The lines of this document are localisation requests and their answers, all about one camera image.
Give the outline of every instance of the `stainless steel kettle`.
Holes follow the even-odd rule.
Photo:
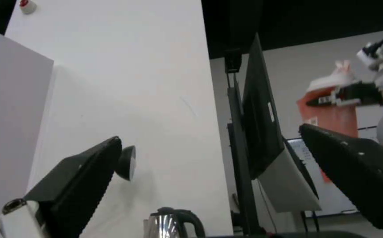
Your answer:
[[[186,238],[184,223],[194,226],[197,237],[205,237],[205,229],[196,214],[189,210],[160,208],[144,222],[144,238]]]

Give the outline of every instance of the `black kettle handle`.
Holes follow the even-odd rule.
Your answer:
[[[205,229],[200,219],[192,211],[184,209],[175,209],[178,220],[180,223],[192,223],[194,226],[194,231],[196,232],[197,237],[206,237]]]

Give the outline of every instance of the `computer monitor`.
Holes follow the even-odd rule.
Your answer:
[[[246,131],[250,176],[255,179],[284,150],[258,34],[249,50],[243,94],[243,126]]]

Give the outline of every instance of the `white tabletop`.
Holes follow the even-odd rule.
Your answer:
[[[113,135],[137,146],[83,237],[141,237],[162,206],[190,209],[208,235],[232,234],[201,3],[36,0],[6,36],[55,60],[30,187],[62,158]]]

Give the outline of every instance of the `gray wall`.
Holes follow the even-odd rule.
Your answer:
[[[52,66],[0,35],[0,212],[27,190]]]
[[[351,68],[356,76],[365,81],[371,80],[373,73],[366,70],[365,66],[356,59],[355,53],[367,42],[374,42],[381,38],[383,38],[383,32],[264,51],[281,131],[286,138],[299,136],[298,127],[302,120],[296,101],[303,96],[310,81],[327,76],[335,69],[336,60],[345,59],[351,60]],[[240,73],[237,75],[241,91],[244,89],[247,59],[248,55],[243,55],[243,64]],[[226,130],[226,125],[230,118],[230,110],[226,97],[227,82],[224,73],[224,59],[211,60],[211,73],[228,193],[232,194],[236,193],[236,188],[231,152],[228,147],[228,132]],[[383,107],[358,108],[358,126],[377,125],[382,115]],[[279,232],[294,231],[296,229],[303,230],[299,216],[291,213],[278,214],[273,210],[269,201],[268,207],[265,207],[256,183],[253,184],[253,188],[261,226],[268,231],[273,231],[267,214],[267,209],[270,209]],[[364,235],[368,238],[383,237],[383,230],[375,229],[360,215],[321,218],[320,224],[322,230],[345,230]]]

